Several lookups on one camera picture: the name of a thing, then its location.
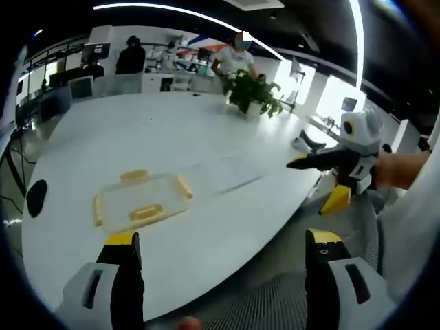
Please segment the person's left hand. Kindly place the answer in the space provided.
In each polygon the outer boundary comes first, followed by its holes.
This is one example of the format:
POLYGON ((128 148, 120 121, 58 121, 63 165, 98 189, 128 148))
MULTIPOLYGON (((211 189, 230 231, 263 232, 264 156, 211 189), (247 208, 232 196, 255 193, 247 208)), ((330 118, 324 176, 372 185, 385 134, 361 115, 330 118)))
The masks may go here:
POLYGON ((186 316, 184 317, 180 323, 178 324, 179 330, 202 330, 202 323, 199 319, 192 317, 192 316, 186 316))

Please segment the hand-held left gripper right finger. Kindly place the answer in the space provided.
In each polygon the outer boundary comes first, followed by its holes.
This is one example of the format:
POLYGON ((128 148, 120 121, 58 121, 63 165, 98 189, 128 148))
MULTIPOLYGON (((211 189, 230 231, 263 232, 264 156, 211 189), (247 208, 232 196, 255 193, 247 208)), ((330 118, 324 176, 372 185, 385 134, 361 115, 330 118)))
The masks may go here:
POLYGON ((329 231, 305 233, 307 329, 379 329, 395 310, 384 279, 329 231))

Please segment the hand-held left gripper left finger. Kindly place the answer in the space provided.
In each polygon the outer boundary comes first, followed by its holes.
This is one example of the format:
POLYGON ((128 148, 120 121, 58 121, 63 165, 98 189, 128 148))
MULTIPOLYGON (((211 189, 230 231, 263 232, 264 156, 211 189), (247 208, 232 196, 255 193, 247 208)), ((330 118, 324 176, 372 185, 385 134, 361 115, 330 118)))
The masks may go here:
POLYGON ((143 302, 139 234, 125 232, 67 282, 56 315, 68 329, 143 329, 143 302))

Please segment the person's right hand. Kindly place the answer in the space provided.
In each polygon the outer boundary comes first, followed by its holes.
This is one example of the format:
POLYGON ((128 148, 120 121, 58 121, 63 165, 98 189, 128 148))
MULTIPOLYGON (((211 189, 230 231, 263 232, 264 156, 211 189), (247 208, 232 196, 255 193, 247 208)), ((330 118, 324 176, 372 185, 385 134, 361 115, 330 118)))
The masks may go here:
POLYGON ((375 185, 408 190, 429 157, 427 151, 412 155, 380 153, 375 163, 375 185))

